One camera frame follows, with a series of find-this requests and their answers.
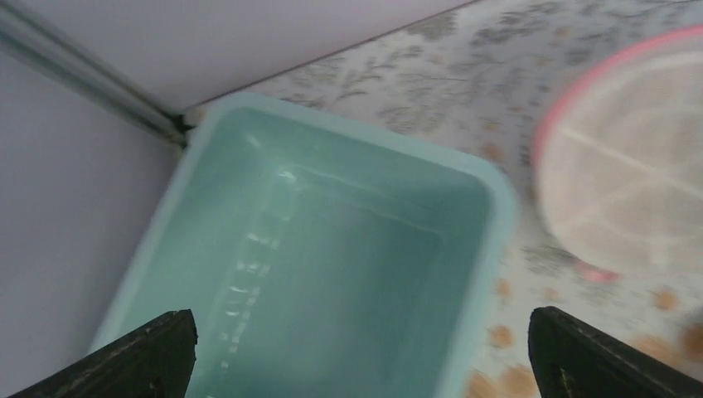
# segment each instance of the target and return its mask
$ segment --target floral patterned surface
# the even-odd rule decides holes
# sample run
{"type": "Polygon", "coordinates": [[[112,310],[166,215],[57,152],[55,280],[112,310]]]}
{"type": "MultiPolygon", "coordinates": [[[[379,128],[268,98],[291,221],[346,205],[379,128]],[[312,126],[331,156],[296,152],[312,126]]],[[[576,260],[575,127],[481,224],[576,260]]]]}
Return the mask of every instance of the floral patterned surface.
{"type": "Polygon", "coordinates": [[[703,0],[483,0],[247,91],[476,154],[511,178],[521,219],[485,336],[468,337],[483,345],[467,396],[538,396],[526,334],[532,309],[545,305],[703,380],[703,277],[585,279],[544,232],[530,172],[533,130],[566,81],[635,41],[701,20],[703,0]]]}

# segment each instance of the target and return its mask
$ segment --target mint green plastic container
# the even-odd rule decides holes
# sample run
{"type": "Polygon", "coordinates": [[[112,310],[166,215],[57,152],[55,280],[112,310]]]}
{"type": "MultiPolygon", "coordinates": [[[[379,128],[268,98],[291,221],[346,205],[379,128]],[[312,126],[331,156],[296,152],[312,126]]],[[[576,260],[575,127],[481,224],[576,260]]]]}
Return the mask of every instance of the mint green plastic container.
{"type": "Polygon", "coordinates": [[[93,349],[191,308],[190,397],[457,398],[514,211],[482,159],[234,95],[196,133],[93,349]]]}

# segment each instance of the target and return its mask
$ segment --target brown spot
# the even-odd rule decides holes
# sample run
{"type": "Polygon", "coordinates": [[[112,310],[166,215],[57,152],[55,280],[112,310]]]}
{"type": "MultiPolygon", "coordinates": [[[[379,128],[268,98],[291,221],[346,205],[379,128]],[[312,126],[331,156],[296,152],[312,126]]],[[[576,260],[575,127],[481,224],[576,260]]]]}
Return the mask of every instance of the brown spot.
{"type": "Polygon", "coordinates": [[[196,109],[196,122],[202,123],[202,120],[205,118],[206,114],[207,114],[207,109],[205,109],[205,108],[196,109]]]}
{"type": "Polygon", "coordinates": [[[546,66],[551,62],[551,59],[547,58],[546,56],[538,56],[537,57],[537,66],[546,66]]]}
{"type": "Polygon", "coordinates": [[[429,61],[435,65],[442,65],[444,63],[444,57],[439,54],[434,54],[432,56],[429,56],[429,61]]]}
{"type": "Polygon", "coordinates": [[[176,154],[176,159],[181,160],[181,158],[183,158],[183,154],[185,153],[185,151],[181,147],[177,147],[175,145],[173,147],[174,147],[173,152],[176,154]]]}
{"type": "Polygon", "coordinates": [[[672,311],[679,304],[676,294],[670,289],[652,293],[652,299],[654,300],[654,306],[662,311],[672,311]]]}
{"type": "Polygon", "coordinates": [[[553,288],[545,288],[542,293],[547,301],[557,301],[559,299],[559,292],[553,288]]]}
{"type": "Polygon", "coordinates": [[[496,383],[490,377],[480,371],[475,371],[466,389],[466,398],[497,398],[498,389],[496,383]]]}
{"type": "Polygon", "coordinates": [[[483,154],[493,162],[500,162],[503,159],[503,151],[495,143],[487,143],[483,147],[483,154]]]}
{"type": "Polygon", "coordinates": [[[527,199],[531,202],[535,202],[535,189],[532,187],[532,185],[528,186],[525,189],[525,195],[527,196],[527,199]]]}
{"type": "Polygon", "coordinates": [[[566,37],[569,36],[569,28],[568,27],[557,27],[554,30],[554,36],[560,39],[565,39],[566,37]]]}
{"type": "Polygon", "coordinates": [[[498,122],[494,122],[492,120],[489,120],[483,124],[483,129],[487,130],[487,131],[499,132],[499,131],[501,131],[501,125],[498,122]]]}
{"type": "Polygon", "coordinates": [[[500,379],[502,394],[510,398],[531,398],[537,393],[535,376],[524,365],[507,368],[500,379]]]}
{"type": "Polygon", "coordinates": [[[491,345],[495,348],[508,348],[512,346],[512,332],[507,326],[499,325],[488,333],[491,345]]]}
{"type": "Polygon", "coordinates": [[[683,355],[693,362],[703,362],[703,324],[693,324],[681,335],[683,355]]]}
{"type": "Polygon", "coordinates": [[[634,349],[643,354],[662,362],[668,366],[676,367],[681,361],[674,347],[666,340],[658,336],[644,335],[636,337],[630,343],[634,349]]]}
{"type": "Polygon", "coordinates": [[[496,284],[496,294],[500,296],[501,299],[509,299],[512,296],[510,290],[510,284],[505,280],[505,278],[500,278],[496,284]]]}

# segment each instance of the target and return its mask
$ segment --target white surface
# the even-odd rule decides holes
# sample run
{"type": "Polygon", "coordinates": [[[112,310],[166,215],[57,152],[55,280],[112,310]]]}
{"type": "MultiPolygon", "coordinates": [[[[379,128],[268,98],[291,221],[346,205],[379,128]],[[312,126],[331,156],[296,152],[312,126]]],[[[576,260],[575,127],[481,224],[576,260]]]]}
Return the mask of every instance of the white surface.
{"type": "MultiPolygon", "coordinates": [[[[483,344],[472,369],[467,369],[473,396],[539,396],[536,385],[529,382],[524,337],[532,310],[546,305],[562,308],[703,380],[703,366],[690,355],[701,350],[689,341],[695,339],[681,338],[699,336],[703,330],[703,275],[595,281],[591,272],[575,266],[576,258],[545,233],[542,214],[534,207],[534,159],[530,158],[534,128],[555,98],[549,91],[565,87],[560,83],[578,76],[581,67],[639,37],[701,23],[703,1],[564,0],[556,12],[545,15],[544,10],[553,10],[553,4],[544,0],[482,1],[456,12],[457,29],[440,40],[424,41],[419,35],[398,32],[247,91],[295,99],[349,119],[430,139],[484,156],[506,171],[521,194],[521,214],[515,240],[506,247],[500,264],[502,279],[490,300],[491,316],[484,328],[487,336],[474,336],[483,344]],[[543,4],[542,12],[531,11],[533,4],[543,4]],[[670,17],[672,10],[676,15],[670,17]],[[518,28],[501,24],[514,22],[504,12],[524,16],[517,18],[521,20],[518,28]],[[623,25],[622,16],[637,15],[642,19],[628,20],[645,21],[643,24],[638,22],[634,30],[623,25]],[[470,47],[470,41],[480,46],[470,47]],[[412,46],[422,47],[421,57],[400,58],[394,69],[374,70],[380,80],[362,81],[350,89],[345,86],[365,70],[369,60],[378,65],[412,46]],[[486,60],[486,54],[492,58],[486,60]],[[498,63],[466,67],[477,61],[498,63]],[[514,90],[506,99],[503,89],[507,85],[514,85],[514,90]],[[468,90],[475,93],[472,101],[463,95],[468,90]],[[364,94],[340,99],[350,92],[364,94]],[[527,382],[511,382],[515,379],[527,382]]],[[[689,87],[700,96],[703,80],[700,72],[698,76],[687,83],[694,83],[689,87]]],[[[703,178],[703,168],[696,175],[703,178]]]]}
{"type": "Polygon", "coordinates": [[[0,396],[83,357],[173,151],[0,53],[0,396]]]}
{"type": "Polygon", "coordinates": [[[22,0],[185,108],[467,0],[22,0]]]}

